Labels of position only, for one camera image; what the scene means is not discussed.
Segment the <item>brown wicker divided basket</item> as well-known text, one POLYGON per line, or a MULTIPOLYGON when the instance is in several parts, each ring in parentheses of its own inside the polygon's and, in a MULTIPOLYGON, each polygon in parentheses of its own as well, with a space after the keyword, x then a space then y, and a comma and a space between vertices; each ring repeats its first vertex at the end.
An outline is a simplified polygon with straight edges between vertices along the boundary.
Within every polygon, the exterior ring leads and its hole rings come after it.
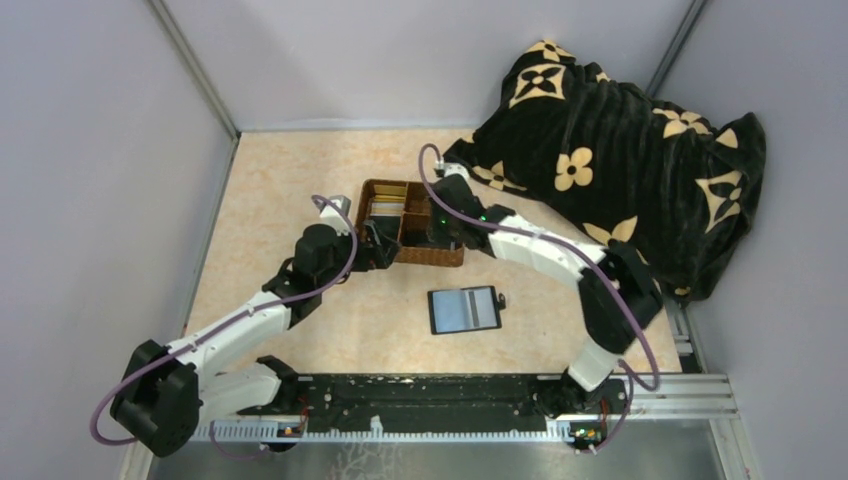
POLYGON ((394 263, 419 264, 435 267, 456 268, 464 264, 464 247, 440 247, 431 243, 427 236, 430 220, 431 205, 429 195, 422 183, 417 181, 369 179, 361 188, 360 200, 357 207, 355 226, 359 237, 359 253, 357 262, 365 267, 362 257, 362 245, 365 238, 363 222, 377 217, 369 215, 370 205, 374 200, 373 187, 377 184, 406 185, 407 196, 404 202, 404 212, 401 218, 399 234, 400 250, 394 263))

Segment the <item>black leather card holder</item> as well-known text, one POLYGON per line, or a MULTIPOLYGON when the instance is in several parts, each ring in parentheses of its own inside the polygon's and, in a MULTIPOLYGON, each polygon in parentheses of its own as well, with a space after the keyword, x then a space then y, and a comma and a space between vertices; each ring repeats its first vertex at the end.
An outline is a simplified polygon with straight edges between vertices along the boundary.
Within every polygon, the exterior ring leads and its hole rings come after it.
POLYGON ((492 285, 432 290, 427 299, 432 335, 500 329, 507 306, 505 295, 492 285))

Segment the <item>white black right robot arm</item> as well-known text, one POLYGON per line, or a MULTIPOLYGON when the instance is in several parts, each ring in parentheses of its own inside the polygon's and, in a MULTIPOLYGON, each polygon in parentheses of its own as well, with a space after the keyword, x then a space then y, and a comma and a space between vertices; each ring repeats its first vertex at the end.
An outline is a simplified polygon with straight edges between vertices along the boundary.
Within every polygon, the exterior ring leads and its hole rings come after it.
POLYGON ((484 207, 460 174, 447 174, 425 189, 435 234, 531 268, 578 293, 589 338, 566 368, 569 387, 597 390, 635 342, 645 353, 651 351, 644 330, 662 310, 663 300, 633 246, 573 241, 508 207, 484 207))

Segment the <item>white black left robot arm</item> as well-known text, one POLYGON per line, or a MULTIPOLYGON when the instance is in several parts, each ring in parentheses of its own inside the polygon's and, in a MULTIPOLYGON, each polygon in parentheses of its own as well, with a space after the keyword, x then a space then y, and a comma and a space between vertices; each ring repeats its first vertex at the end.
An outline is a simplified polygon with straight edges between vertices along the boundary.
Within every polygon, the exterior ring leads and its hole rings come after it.
POLYGON ((323 292, 351 273, 388 268, 399 250, 397 238, 372 221, 360 230, 308 226, 293 255, 234 312, 166 345, 153 340, 139 345, 113 396, 110 416, 155 456, 166 457, 202 422, 269 404, 284 381, 271 361, 240 371, 227 366, 305 320, 321 305, 323 292))

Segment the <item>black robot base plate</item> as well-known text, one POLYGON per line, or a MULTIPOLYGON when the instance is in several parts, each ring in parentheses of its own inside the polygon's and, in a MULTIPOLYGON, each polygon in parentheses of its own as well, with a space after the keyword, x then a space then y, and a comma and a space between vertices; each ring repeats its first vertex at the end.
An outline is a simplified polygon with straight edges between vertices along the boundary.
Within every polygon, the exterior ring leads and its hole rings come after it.
POLYGON ((560 415, 620 414, 625 399, 620 379, 570 403, 559 375, 314 374, 285 380, 269 404, 241 413, 291 415, 309 433, 365 432, 374 418, 387 433, 535 433, 560 415))

